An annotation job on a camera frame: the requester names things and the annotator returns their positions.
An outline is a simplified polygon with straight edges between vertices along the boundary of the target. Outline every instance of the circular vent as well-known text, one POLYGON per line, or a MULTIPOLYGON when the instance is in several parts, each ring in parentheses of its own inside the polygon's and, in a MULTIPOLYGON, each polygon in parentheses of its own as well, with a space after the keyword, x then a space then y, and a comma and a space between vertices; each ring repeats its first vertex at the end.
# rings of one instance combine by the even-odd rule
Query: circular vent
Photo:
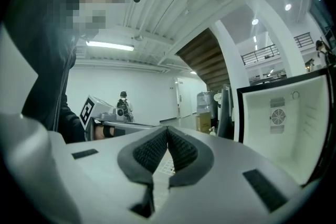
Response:
POLYGON ((274 124, 281 124, 285 120, 285 112, 282 109, 274 110, 272 114, 272 121, 274 124))
POLYGON ((119 116, 123 116, 124 115, 124 111, 122 109, 118 109, 118 115, 119 116))

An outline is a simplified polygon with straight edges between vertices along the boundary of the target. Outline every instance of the door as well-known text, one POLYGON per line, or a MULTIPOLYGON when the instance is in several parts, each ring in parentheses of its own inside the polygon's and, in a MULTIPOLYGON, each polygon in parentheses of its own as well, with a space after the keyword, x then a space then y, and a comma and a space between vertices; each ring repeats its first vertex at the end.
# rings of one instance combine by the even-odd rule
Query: door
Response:
POLYGON ((180 99, 180 115, 181 118, 187 117, 192 114, 190 90, 186 80, 177 78, 178 92, 180 99))

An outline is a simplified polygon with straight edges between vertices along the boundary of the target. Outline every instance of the wooden ceiling panel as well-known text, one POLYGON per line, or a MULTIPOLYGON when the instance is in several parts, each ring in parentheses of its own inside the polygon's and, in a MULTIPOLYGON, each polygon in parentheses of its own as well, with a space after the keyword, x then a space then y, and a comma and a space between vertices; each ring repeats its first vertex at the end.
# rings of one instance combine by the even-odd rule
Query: wooden ceiling panel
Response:
POLYGON ((197 74, 199 76, 202 76, 204 74, 208 74, 210 72, 214 72, 214 71, 219 71, 219 70, 223 70, 224 68, 226 68, 226 65, 224 62, 220 62, 220 63, 217 63, 213 66, 209 66, 205 69, 202 69, 201 71, 197 71, 197 74))
POLYGON ((200 64, 197 65, 197 67, 194 66, 190 66, 193 70, 201 70, 203 68, 209 67, 210 65, 214 65, 216 63, 219 62, 223 62, 224 61, 224 57, 223 55, 217 55, 209 60, 206 60, 200 64))
POLYGON ((218 76, 218 77, 214 77, 214 78, 211 78, 209 80, 206 80, 206 83, 211 84, 211 83, 215 83, 215 82, 218 82, 218 81, 227 80, 228 78, 229 78, 229 75, 226 74, 226 75, 222 75, 222 76, 218 76))
POLYGON ((179 50, 176 53, 176 55, 183 58, 184 56, 187 56, 190 52, 192 52, 194 49, 198 48, 202 43, 206 42, 208 39, 210 39, 210 37, 207 35, 207 33, 202 32, 193 40, 191 40, 187 45, 185 45, 181 50, 179 50))
POLYGON ((212 88, 215 88, 215 87, 218 87, 218 86, 223 86, 224 84, 229 84, 230 83, 230 80, 228 79, 225 79, 225 80, 221 80, 221 81, 217 81, 217 82, 214 82, 214 83, 211 83, 211 84, 208 84, 210 89, 212 88))
POLYGON ((226 74, 228 74, 227 69, 224 68, 224 69, 221 69, 219 71, 215 71, 215 72, 211 72, 209 74, 205 74, 205 75, 202 76, 202 79, 207 81, 207 80, 212 79, 214 77, 218 77, 218 76, 222 76, 222 75, 226 75, 226 74))
POLYGON ((214 48, 216 48, 216 43, 214 43, 212 39, 209 39, 206 42, 200 44, 198 48, 191 51, 188 55, 184 56, 183 60, 188 61, 188 62, 192 61, 198 55, 203 55, 214 48))
POLYGON ((194 58, 194 59, 190 62, 190 65, 191 65, 191 66, 194 66, 194 65, 196 65, 196 64, 198 64, 198 63, 202 63, 202 62, 205 61, 205 60, 209 60, 209 59, 211 59, 212 56, 215 57, 215 56, 220 55, 220 54, 222 54, 222 51, 221 51, 220 47, 219 47, 219 46, 218 46, 218 47, 215 47, 215 48, 213 48, 213 49, 207 51, 206 53, 201 54, 200 56, 194 58))

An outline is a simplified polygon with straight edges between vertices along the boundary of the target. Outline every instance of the black rubber pad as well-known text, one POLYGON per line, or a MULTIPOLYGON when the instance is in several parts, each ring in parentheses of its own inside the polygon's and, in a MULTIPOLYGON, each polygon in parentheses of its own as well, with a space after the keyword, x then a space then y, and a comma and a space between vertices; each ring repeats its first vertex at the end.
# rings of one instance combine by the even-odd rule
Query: black rubber pad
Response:
POLYGON ((243 176, 270 212, 273 212, 287 202, 287 199, 257 169, 247 171, 243 173, 243 176))
POLYGON ((96 151, 95 149, 91 149, 91 150, 87 150, 87 151, 81 151, 81 152, 76 152, 76 153, 72 153, 72 156, 74 159, 79 159, 79 158, 83 158, 86 156, 90 156, 92 154, 98 153, 98 151, 96 151))

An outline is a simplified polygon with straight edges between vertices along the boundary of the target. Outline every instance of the doorway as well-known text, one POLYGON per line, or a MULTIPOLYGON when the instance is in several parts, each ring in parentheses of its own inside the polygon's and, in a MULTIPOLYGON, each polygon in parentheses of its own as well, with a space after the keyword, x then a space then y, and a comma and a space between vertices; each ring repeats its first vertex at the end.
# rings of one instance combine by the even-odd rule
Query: doorway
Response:
POLYGON ((190 90, 186 80, 177 78, 176 94, 178 98, 178 105, 180 108, 180 117, 184 118, 192 114, 190 90))

